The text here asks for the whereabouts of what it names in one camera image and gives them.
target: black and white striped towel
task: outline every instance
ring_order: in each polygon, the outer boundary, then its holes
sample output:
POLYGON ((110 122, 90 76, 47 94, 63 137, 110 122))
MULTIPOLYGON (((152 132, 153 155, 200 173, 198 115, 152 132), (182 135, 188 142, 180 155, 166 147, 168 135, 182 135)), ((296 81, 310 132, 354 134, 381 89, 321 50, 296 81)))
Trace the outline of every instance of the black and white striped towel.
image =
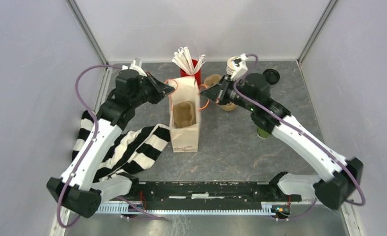
MULTIPOLYGON (((81 119, 78 139, 72 151, 72 161, 89 137, 94 123, 88 111, 81 119)), ((120 135, 111 145, 101 162, 93 182, 115 177, 120 173, 131 175, 153 166, 160 153, 170 141, 169 127, 164 124, 128 131, 120 135)))

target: red cup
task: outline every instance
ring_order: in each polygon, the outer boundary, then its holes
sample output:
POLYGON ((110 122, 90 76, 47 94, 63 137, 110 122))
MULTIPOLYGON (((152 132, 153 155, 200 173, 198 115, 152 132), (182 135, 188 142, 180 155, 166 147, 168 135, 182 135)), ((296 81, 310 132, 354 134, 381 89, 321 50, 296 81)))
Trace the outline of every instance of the red cup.
MULTIPOLYGON (((196 64, 198 64, 198 61, 197 60, 194 60, 192 59, 192 64, 193 64, 193 67, 196 66, 196 64)), ((180 69, 181 71, 181 77, 185 77, 185 76, 191 76, 191 75, 188 75, 184 70, 180 69)), ((196 74, 194 74, 193 76, 195 76, 195 80, 196 80, 196 83, 198 84, 198 88, 199 88, 199 85, 201 84, 201 69, 196 72, 196 74)))

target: floor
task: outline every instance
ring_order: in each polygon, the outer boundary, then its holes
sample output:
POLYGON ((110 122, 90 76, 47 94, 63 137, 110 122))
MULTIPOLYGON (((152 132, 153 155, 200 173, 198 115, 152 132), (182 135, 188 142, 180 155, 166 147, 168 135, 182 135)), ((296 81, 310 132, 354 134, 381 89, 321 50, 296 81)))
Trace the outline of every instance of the floor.
MULTIPOLYGON (((202 81, 212 74, 224 74, 225 67, 226 62, 207 62, 202 68, 202 81)), ((142 68, 150 71, 160 81, 180 77, 179 69, 173 63, 145 63, 142 68)), ((271 88, 272 98, 288 108, 308 131, 322 140, 297 64, 294 61, 265 61, 259 63, 256 72, 261 73, 267 68, 276 69, 280 73, 280 81, 271 88)), ((116 75, 111 78, 109 90, 115 87, 116 75)), ((169 101, 164 99, 155 106, 144 104, 139 107, 127 130, 138 130, 157 123, 168 125, 168 104, 169 101)), ((260 139, 248 111, 237 108, 232 112, 225 112, 215 104, 210 104, 201 112, 201 116, 199 151, 173 153, 169 143, 152 168, 137 174, 140 181, 269 181, 280 171, 293 174, 314 173, 309 164, 282 141, 274 137, 260 139)), ((292 215, 299 215, 308 206, 292 207, 292 215)), ((96 214, 89 219, 81 218, 75 226, 66 231, 66 235, 348 235, 341 211, 331 211, 322 205, 317 206, 306 217, 279 223, 267 216, 165 217, 166 221, 130 223, 117 215, 96 214)))
MULTIPOLYGON (((180 77, 179 68, 174 63, 144 63, 142 68, 162 82, 180 77)), ((272 98, 289 109, 308 131, 322 140, 296 62, 262 61, 255 72, 262 73, 267 68, 280 73, 280 81, 271 88, 272 98)), ((226 62, 207 62, 201 69, 202 81, 212 74, 223 75, 225 70, 226 62)), ((118 71, 111 77, 109 91, 115 87, 117 74, 118 71)), ((206 99, 202 98, 201 102, 205 104, 206 99)), ((168 99, 157 105, 146 103, 140 106, 126 130, 138 130, 157 123, 169 125, 168 106, 168 99)), ((152 168, 136 175, 140 181, 269 181, 281 171, 314 173, 312 167, 282 141, 271 136, 259 138, 250 112, 245 109, 226 112, 216 104, 210 104, 201 112, 201 117, 198 152, 173 153, 169 143, 152 168)))

